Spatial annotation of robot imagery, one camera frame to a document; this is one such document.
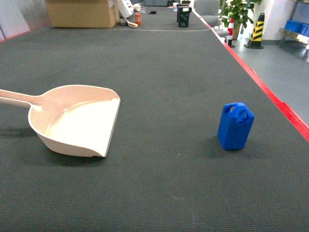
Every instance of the traffic cone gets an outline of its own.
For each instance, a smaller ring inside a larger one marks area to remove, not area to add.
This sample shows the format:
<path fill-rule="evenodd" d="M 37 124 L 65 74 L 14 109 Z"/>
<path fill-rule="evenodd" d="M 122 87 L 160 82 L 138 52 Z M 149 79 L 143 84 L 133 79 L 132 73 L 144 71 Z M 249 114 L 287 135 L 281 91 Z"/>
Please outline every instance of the traffic cone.
<path fill-rule="evenodd" d="M 235 45 L 232 44 L 232 39 L 233 39 L 233 28 L 234 28 L 234 18 L 231 18 L 231 21 L 230 23 L 228 24 L 228 27 L 227 27 L 227 31 L 229 32 L 229 35 L 226 36 L 226 40 L 227 40 L 227 44 L 234 48 Z"/>
<path fill-rule="evenodd" d="M 255 24 L 255 28 L 253 30 L 253 33 L 251 34 L 251 37 L 248 41 L 248 44 L 245 45 L 245 47 L 255 48 L 255 49 L 263 49 L 263 47 L 261 46 L 261 43 L 262 43 L 264 19 L 265 19 L 265 14 L 261 13 L 259 18 L 257 19 L 257 22 Z"/>

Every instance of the black and yellow pole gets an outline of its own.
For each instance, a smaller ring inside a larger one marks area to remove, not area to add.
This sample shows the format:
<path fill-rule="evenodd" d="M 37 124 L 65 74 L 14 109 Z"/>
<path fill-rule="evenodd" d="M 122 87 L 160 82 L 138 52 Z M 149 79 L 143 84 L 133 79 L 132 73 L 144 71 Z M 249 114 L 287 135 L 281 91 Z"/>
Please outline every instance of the black and yellow pole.
<path fill-rule="evenodd" d="M 263 27 L 264 27 L 264 19 L 265 14 L 261 13 L 257 22 L 255 24 L 255 28 L 253 33 L 248 41 L 248 44 L 245 45 L 247 48 L 255 48 L 255 49 L 263 49 L 262 43 L 262 35 L 263 35 Z"/>

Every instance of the cardboard box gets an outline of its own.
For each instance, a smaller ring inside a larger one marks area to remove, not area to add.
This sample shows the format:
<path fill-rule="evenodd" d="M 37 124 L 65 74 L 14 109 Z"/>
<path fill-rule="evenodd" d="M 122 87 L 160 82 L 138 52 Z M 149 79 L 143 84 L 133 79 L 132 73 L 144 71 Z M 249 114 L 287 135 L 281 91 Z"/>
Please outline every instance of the cardboard box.
<path fill-rule="evenodd" d="M 45 0 L 53 27 L 112 28 L 119 22 L 117 0 Z"/>

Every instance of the gray chair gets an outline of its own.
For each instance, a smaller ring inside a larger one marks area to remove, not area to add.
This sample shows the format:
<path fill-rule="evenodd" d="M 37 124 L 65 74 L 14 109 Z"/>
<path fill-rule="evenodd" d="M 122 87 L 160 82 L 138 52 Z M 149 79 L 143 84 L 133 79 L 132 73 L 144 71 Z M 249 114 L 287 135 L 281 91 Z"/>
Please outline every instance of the gray chair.
<path fill-rule="evenodd" d="M 219 0 L 196 0 L 194 2 L 195 11 L 206 21 L 212 28 L 219 25 Z M 213 29 L 220 37 L 229 35 L 229 32 L 224 29 Z"/>

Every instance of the red stripe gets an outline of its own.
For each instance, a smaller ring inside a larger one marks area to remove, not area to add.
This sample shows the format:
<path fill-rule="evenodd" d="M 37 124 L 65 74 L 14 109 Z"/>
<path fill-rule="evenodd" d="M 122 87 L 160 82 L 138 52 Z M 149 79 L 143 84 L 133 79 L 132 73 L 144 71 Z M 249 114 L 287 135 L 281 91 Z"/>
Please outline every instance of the red stripe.
<path fill-rule="evenodd" d="M 297 115 L 297 113 L 287 104 L 282 102 L 262 81 L 262 79 L 251 69 L 226 43 L 223 43 L 231 55 L 238 61 L 249 76 L 257 83 L 257 85 L 264 91 L 264 93 L 275 103 L 275 105 L 282 111 L 282 113 L 290 120 L 295 128 L 302 134 L 302 136 L 309 142 L 309 127 Z"/>
<path fill-rule="evenodd" d="M 47 21 L 47 22 L 44 22 L 44 23 L 43 23 L 42 25 L 40 25 L 40 26 L 32 26 L 31 30 L 35 30 L 35 29 L 38 29 L 38 28 L 41 28 L 41 27 L 47 27 L 47 26 L 49 26 L 49 25 L 51 25 L 51 23 L 50 23 L 49 21 Z M 17 35 L 10 36 L 10 37 L 6 38 L 5 40 L 0 40 L 0 43 L 1 43 L 1 42 L 4 42 L 4 41 L 6 41 L 6 40 L 13 39 L 13 38 L 18 37 L 18 36 L 21 36 L 21 35 L 23 35 L 23 34 L 26 34 L 26 33 L 30 32 L 31 30 L 22 32 L 22 33 L 17 34 Z"/>

